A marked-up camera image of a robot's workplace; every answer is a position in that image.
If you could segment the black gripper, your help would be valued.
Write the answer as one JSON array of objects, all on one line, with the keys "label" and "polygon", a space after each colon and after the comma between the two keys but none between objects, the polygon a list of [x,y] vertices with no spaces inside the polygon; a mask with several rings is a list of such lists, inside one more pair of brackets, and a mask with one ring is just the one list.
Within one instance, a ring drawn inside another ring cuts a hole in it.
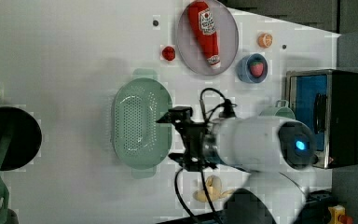
[{"label": "black gripper", "polygon": [[193,109],[189,106],[170,108],[157,123],[175,124],[185,147],[184,153],[170,153],[168,157],[187,171],[202,171],[206,168],[216,169],[214,162],[208,161],[204,154],[204,137],[207,126],[203,123],[186,123],[191,120]]}]

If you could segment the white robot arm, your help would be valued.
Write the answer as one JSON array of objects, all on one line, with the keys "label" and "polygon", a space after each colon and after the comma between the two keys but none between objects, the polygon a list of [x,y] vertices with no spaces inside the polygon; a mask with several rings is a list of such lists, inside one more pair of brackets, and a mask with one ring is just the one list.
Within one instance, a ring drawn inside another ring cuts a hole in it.
[{"label": "white robot arm", "polygon": [[224,203],[224,224],[295,224],[316,176],[316,137],[304,123],[277,116],[191,119],[192,109],[174,107],[159,123],[181,135],[183,153],[170,158],[185,170],[227,166],[248,177]]}]

